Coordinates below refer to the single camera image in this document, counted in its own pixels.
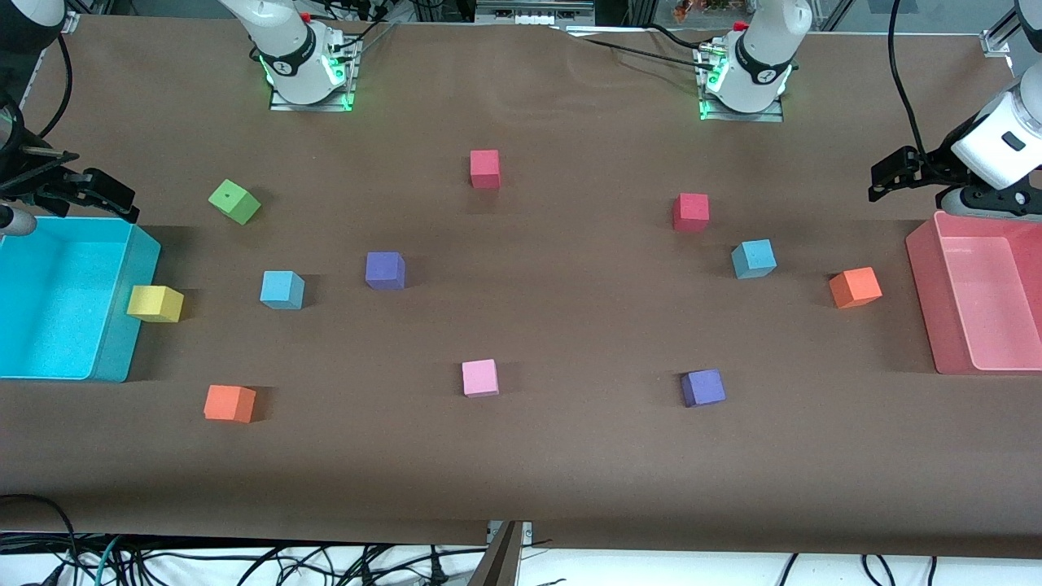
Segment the light blue foam block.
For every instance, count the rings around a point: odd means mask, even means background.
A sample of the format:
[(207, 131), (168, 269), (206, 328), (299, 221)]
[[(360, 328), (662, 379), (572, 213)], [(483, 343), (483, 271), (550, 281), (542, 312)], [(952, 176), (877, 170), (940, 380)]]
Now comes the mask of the light blue foam block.
[(260, 304), (272, 310), (302, 310), (305, 280), (290, 270), (267, 270), (260, 279)]
[(777, 267), (769, 238), (745, 241), (731, 251), (734, 277), (751, 279), (766, 277)]

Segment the orange foam block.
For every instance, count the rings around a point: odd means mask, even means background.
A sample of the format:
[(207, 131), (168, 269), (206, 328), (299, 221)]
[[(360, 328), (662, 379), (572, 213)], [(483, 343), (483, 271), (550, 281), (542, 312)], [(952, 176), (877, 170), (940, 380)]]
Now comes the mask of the orange foam block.
[(834, 304), (841, 310), (870, 304), (882, 297), (879, 282), (873, 268), (844, 270), (829, 280)]
[(204, 418), (212, 422), (248, 424), (256, 408), (256, 390), (241, 386), (210, 385), (204, 404)]

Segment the cyan plastic bin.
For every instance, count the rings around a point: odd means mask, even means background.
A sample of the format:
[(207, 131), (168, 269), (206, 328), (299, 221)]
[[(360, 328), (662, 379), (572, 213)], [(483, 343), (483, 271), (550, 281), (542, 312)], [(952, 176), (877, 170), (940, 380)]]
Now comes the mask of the cyan plastic bin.
[(0, 238), (0, 379), (126, 381), (141, 326), (127, 308), (160, 250), (103, 216), (40, 216), (29, 236)]

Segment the yellow foam block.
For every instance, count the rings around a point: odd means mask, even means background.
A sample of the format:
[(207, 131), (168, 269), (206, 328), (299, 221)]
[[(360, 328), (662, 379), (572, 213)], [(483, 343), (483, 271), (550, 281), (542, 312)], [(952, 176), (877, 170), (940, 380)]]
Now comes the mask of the yellow foam block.
[(168, 286), (138, 285), (131, 291), (126, 314), (151, 323), (178, 323), (185, 296)]

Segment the green foam block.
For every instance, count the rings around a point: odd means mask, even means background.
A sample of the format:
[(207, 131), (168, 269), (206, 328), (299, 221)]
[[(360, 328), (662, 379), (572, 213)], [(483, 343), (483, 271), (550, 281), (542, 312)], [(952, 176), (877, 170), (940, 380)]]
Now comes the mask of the green foam block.
[(212, 191), (208, 202), (239, 225), (245, 225), (260, 211), (260, 200), (249, 190), (228, 179)]

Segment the pink plastic bin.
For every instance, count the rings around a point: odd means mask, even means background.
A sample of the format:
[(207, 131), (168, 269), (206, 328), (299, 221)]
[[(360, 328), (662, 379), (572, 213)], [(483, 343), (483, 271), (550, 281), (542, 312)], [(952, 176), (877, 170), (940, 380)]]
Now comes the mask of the pink plastic bin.
[(1042, 375), (1042, 223), (935, 212), (905, 245), (935, 371)]

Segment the red foam block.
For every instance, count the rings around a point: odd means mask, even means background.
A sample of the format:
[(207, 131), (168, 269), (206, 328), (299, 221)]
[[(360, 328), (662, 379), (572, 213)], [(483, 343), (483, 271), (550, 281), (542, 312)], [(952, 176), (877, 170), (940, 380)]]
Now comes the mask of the red foam block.
[(501, 186), (499, 150), (471, 150), (470, 181), (474, 189), (498, 190)]
[(708, 194), (680, 193), (672, 205), (672, 228), (675, 231), (700, 233), (710, 222)]

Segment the purple foam block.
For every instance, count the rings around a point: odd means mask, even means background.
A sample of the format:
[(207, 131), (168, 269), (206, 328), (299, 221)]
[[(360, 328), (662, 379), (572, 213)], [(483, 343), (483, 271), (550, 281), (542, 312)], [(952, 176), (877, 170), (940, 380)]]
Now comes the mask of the purple foam block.
[(367, 253), (365, 280), (376, 291), (400, 291), (406, 287), (405, 258), (395, 250)]
[(719, 370), (699, 370), (681, 375), (683, 401), (687, 408), (722, 402), (726, 398), (725, 383)]

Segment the grey power strip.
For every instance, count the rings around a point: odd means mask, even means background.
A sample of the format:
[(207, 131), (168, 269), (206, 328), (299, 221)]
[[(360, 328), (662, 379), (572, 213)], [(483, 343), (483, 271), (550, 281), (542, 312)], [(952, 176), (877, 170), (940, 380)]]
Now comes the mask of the grey power strip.
[(595, 26), (594, 0), (475, 0), (477, 24)]

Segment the brown table cover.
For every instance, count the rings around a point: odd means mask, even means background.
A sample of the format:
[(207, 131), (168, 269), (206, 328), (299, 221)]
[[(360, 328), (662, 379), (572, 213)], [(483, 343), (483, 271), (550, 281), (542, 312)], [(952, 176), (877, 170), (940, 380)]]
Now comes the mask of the brown table cover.
[[(371, 34), (352, 112), (272, 112), (234, 20), (85, 16), (50, 136), (135, 189), (176, 324), (125, 383), (0, 381), (0, 494), (79, 531), (559, 548), (1042, 558), (1042, 376), (936, 374), (904, 239), (870, 203), (908, 141), (884, 36), (808, 36), (780, 124), (551, 28)], [(471, 150), (499, 150), (474, 189)], [(213, 207), (225, 179), (260, 200)], [(708, 194), (700, 233), (680, 193)], [(769, 238), (777, 267), (734, 277)], [(367, 253), (405, 258), (376, 291)], [(829, 280), (871, 267), (882, 297)], [(267, 270), (302, 310), (260, 304)], [(464, 396), (493, 359), (498, 396)], [(687, 408), (681, 375), (719, 370)], [(210, 385), (256, 390), (248, 424)]]

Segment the pink foam block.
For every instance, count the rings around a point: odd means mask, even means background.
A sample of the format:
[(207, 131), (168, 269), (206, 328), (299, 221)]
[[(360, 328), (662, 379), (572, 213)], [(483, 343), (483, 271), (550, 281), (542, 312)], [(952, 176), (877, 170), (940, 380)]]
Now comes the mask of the pink foam block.
[(495, 360), (464, 362), (461, 368), (464, 396), (469, 398), (498, 396), (500, 389)]

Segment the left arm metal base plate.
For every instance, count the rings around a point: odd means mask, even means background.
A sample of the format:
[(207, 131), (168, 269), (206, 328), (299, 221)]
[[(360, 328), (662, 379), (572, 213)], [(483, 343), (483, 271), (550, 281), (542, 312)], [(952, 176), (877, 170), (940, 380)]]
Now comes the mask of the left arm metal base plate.
[(745, 121), (763, 123), (782, 123), (784, 121), (784, 108), (782, 108), (782, 97), (779, 94), (774, 98), (769, 107), (760, 112), (740, 112), (726, 107), (720, 97), (711, 92), (711, 86), (718, 86), (719, 81), (729, 70), (729, 60), (725, 56), (725, 48), (716, 43), (700, 43), (696, 49), (692, 49), (694, 63), (703, 66), (708, 64), (708, 69), (699, 69), (696, 72), (698, 83), (698, 114), (703, 121)]

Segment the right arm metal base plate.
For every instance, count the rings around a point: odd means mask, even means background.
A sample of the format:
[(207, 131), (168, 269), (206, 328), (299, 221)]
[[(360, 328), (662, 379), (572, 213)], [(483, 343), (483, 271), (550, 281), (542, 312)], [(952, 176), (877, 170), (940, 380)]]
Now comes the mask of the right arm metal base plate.
[(359, 36), (344, 40), (343, 31), (309, 24), (315, 51), (290, 77), (289, 64), (260, 57), (270, 86), (269, 109), (282, 112), (350, 112), (353, 109), (361, 66)]

